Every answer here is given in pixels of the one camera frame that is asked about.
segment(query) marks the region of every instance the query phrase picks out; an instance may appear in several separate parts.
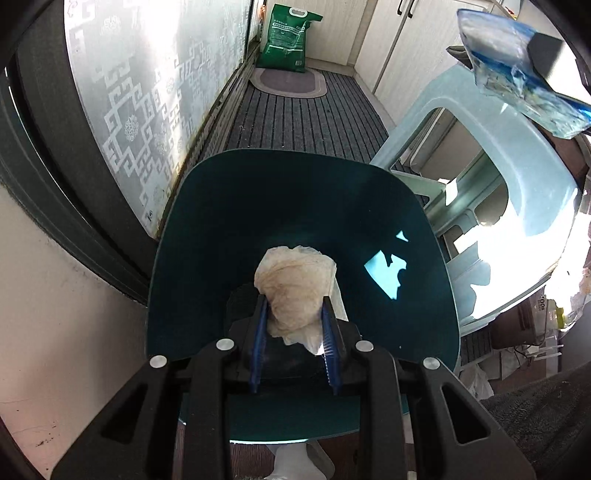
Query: gray oval rug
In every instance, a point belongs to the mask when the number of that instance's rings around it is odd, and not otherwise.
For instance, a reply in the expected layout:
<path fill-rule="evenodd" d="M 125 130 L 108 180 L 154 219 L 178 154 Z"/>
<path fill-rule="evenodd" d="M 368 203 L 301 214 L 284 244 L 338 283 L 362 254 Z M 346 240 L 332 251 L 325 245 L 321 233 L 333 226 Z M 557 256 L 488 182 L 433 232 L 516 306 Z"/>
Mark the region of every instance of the gray oval rug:
<path fill-rule="evenodd" d="M 305 73 L 255 69 L 251 83 L 260 91 L 289 98 L 318 98 L 326 95 L 326 79 L 317 70 Z"/>

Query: chair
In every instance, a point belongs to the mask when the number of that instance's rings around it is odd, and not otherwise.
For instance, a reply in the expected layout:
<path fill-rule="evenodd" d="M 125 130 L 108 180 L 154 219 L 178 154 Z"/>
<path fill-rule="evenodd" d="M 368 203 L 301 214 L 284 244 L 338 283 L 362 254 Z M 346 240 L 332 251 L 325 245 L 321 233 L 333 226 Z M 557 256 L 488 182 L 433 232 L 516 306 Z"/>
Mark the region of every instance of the chair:
<path fill-rule="evenodd" d="M 552 146 L 513 107 L 484 95 L 472 72 L 457 65 L 433 80 L 371 161 L 390 170 L 435 109 L 450 111 L 483 148 L 447 185 L 392 172 L 416 194 L 437 236 L 458 225 L 475 240 L 447 263 L 460 334 L 467 335 L 539 289 L 550 278 L 569 236 L 577 186 Z M 475 208 L 505 181 L 509 201 L 493 226 Z"/>

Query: transparent plastic bag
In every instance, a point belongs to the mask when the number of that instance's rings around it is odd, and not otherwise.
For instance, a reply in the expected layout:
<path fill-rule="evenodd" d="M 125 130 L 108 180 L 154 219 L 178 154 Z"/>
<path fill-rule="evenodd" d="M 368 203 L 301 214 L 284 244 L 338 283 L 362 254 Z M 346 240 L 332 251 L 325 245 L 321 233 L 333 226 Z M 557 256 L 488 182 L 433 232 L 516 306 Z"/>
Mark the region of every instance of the transparent plastic bag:
<path fill-rule="evenodd" d="M 549 90 L 535 72 L 527 47 L 536 30 L 497 15 L 461 9 L 460 36 L 483 93 L 499 96 L 559 138 L 591 127 L 591 108 Z"/>

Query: cabinet handle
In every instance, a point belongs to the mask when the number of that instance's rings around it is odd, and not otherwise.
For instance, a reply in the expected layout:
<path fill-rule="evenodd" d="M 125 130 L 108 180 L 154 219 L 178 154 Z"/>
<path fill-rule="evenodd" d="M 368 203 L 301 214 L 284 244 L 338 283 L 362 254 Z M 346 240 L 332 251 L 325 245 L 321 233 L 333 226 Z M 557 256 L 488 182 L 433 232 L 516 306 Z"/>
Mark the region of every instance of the cabinet handle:
<path fill-rule="evenodd" d="M 410 8 L 408 9 L 408 17 L 409 18 L 413 17 L 413 14 L 411 12 L 413 11 L 414 1 L 415 0 L 410 0 Z"/>

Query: cabinet door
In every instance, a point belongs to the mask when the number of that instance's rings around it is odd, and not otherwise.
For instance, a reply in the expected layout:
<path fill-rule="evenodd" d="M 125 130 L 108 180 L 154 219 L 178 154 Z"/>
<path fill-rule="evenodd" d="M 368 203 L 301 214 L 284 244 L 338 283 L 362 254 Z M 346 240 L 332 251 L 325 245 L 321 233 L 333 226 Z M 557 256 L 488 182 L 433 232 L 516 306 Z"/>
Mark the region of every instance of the cabinet door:
<path fill-rule="evenodd" d="M 375 92 L 396 125 L 429 82 L 457 63 L 446 48 L 461 44 L 461 8 L 483 10 L 456 0 L 415 0 Z"/>
<path fill-rule="evenodd" d="M 369 28 L 355 63 L 355 71 L 373 90 L 382 66 L 390 53 L 402 15 L 411 0 L 378 0 Z"/>

